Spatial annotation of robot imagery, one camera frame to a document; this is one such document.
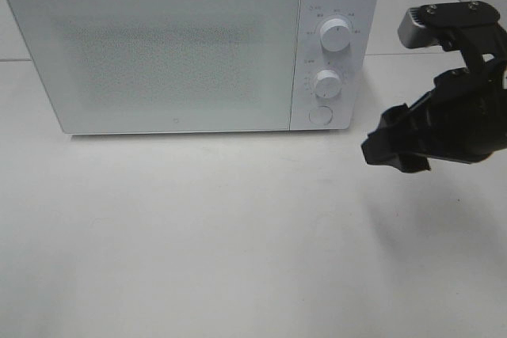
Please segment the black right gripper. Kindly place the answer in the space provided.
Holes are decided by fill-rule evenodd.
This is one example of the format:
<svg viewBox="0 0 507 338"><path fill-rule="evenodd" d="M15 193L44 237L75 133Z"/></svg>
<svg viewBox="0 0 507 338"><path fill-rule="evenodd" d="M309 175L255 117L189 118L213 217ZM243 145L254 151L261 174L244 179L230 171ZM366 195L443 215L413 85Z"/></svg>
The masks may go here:
<svg viewBox="0 0 507 338"><path fill-rule="evenodd" d="M396 152L391 144L414 144L428 158L475 163L506 148L506 69L488 67L480 74L467 68L434 78L429 97L413 109L407 104L382 113L377 128L361 144L369 165L401 173L429 171L427 158Z"/></svg>

